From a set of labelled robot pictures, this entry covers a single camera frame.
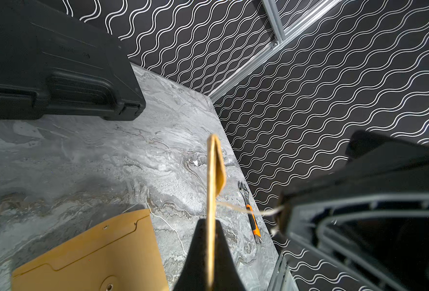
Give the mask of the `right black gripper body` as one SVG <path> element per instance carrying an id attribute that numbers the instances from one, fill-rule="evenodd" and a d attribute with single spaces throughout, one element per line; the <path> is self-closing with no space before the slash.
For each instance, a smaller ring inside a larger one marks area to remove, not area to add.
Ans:
<path id="1" fill-rule="evenodd" d="M 346 158 L 284 188 L 280 232 L 375 291 L 429 291 L 429 146 L 360 130 Z"/>

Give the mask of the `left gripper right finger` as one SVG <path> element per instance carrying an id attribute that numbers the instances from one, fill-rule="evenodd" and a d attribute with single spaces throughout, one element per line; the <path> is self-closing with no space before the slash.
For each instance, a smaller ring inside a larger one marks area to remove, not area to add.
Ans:
<path id="1" fill-rule="evenodd" d="M 216 220 L 214 249 L 214 291 L 244 291 L 245 287 L 237 273 L 231 257 L 229 245 L 225 239 L 221 222 Z"/>

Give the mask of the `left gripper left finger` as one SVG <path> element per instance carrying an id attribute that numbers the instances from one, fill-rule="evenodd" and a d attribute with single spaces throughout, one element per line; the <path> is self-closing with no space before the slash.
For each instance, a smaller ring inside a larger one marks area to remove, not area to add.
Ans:
<path id="1" fill-rule="evenodd" d="M 174 291 L 206 290 L 206 220 L 200 219 L 195 227 L 184 267 Z"/>

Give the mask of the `brown file bag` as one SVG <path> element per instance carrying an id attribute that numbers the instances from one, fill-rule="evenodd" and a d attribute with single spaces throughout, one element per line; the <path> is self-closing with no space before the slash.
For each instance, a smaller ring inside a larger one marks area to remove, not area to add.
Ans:
<path id="1" fill-rule="evenodd" d="M 131 206 L 16 268 L 14 291 L 167 291 L 150 207 Z"/>
<path id="2" fill-rule="evenodd" d="M 221 142 L 216 134 L 207 139 L 207 218 L 205 276 L 206 290 L 211 291 L 215 282 L 216 202 L 226 184 L 226 171 Z"/>

